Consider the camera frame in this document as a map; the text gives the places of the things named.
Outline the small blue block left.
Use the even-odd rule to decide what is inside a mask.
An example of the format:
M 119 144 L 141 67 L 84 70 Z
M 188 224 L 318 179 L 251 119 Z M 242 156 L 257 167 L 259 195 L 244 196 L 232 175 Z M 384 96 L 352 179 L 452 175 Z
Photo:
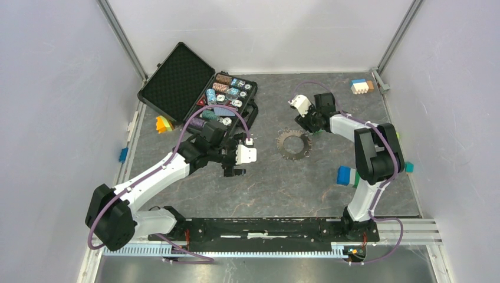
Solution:
M 121 149 L 120 155 L 119 155 L 119 162 L 120 163 L 124 163 L 126 161 L 128 152 L 129 152 L 129 148 L 128 147 L 124 147 L 124 148 Z

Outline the blue white green brick stack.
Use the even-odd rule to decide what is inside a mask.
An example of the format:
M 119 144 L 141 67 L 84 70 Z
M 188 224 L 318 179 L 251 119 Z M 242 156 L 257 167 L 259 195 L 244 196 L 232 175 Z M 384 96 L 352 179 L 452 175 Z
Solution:
M 357 188 L 360 181 L 360 175 L 356 169 L 340 166 L 337 170 L 337 180 L 338 185 L 349 186 Z

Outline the orange yellow green brick stack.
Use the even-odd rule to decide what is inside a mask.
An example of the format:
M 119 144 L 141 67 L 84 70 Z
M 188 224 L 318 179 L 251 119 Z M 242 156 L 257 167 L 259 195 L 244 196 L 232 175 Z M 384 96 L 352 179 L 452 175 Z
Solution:
M 156 117 L 156 131 L 159 134 L 165 133 L 165 132 L 170 132 L 173 131 L 175 128 L 173 124 L 165 117 L 163 116 L 157 116 Z

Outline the black poker chip case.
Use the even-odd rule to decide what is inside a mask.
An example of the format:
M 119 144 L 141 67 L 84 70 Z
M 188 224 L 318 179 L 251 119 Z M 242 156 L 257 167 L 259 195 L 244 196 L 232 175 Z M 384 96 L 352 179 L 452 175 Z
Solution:
M 224 100 L 210 100 L 208 89 L 225 97 Z M 247 127 L 251 127 L 258 115 L 257 89 L 254 81 L 217 72 L 185 43 L 178 42 L 137 96 L 175 126 L 185 123 L 195 111 L 214 102 L 237 110 Z M 226 98 L 228 90 L 237 93 L 235 100 Z

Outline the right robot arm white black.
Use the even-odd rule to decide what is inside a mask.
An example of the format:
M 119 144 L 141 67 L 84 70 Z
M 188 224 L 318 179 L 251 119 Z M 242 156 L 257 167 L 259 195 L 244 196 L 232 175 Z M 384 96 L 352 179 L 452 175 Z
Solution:
M 314 99 L 312 103 L 297 95 L 288 104 L 298 111 L 295 121 L 304 130 L 324 130 L 354 144 L 360 179 L 340 231 L 345 239 L 355 241 L 364 233 L 362 222 L 372 219 L 383 191 L 404 169 L 396 129 L 391 123 L 373 124 L 337 109 L 331 93 L 316 94 Z

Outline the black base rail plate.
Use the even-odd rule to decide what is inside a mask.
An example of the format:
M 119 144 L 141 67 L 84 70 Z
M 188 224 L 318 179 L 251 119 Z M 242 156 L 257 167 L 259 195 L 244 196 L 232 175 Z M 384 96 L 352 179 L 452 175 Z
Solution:
M 182 219 L 165 238 L 191 252 L 320 252 L 380 239 L 373 221 L 348 230 L 340 218 L 319 217 Z

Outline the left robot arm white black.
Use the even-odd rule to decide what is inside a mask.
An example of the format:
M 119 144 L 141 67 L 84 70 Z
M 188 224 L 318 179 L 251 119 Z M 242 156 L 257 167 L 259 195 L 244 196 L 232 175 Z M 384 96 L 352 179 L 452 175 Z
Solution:
M 178 240 L 185 224 L 171 209 L 142 211 L 152 197 L 175 182 L 188 177 L 208 163 L 221 164 L 225 176 L 240 176 L 238 165 L 256 161 L 254 139 L 249 133 L 231 135 L 220 122 L 209 121 L 202 129 L 179 142 L 161 161 L 136 177 L 115 187 L 97 186 L 92 194 L 85 224 L 87 245 L 116 251 L 136 237 L 155 233 Z

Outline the blue white orange brick stack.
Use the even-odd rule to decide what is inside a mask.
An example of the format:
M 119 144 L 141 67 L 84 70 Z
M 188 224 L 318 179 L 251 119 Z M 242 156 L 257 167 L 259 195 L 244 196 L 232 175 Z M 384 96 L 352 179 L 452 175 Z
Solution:
M 373 82 L 365 79 L 352 80 L 350 88 L 353 94 L 366 94 L 374 91 Z

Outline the small teal block right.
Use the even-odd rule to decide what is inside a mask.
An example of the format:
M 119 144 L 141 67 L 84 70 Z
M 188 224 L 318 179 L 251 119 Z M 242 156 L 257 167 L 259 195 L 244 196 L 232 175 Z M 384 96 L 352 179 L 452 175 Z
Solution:
M 414 164 L 412 162 L 405 162 L 404 169 L 407 174 L 411 174 L 414 171 Z

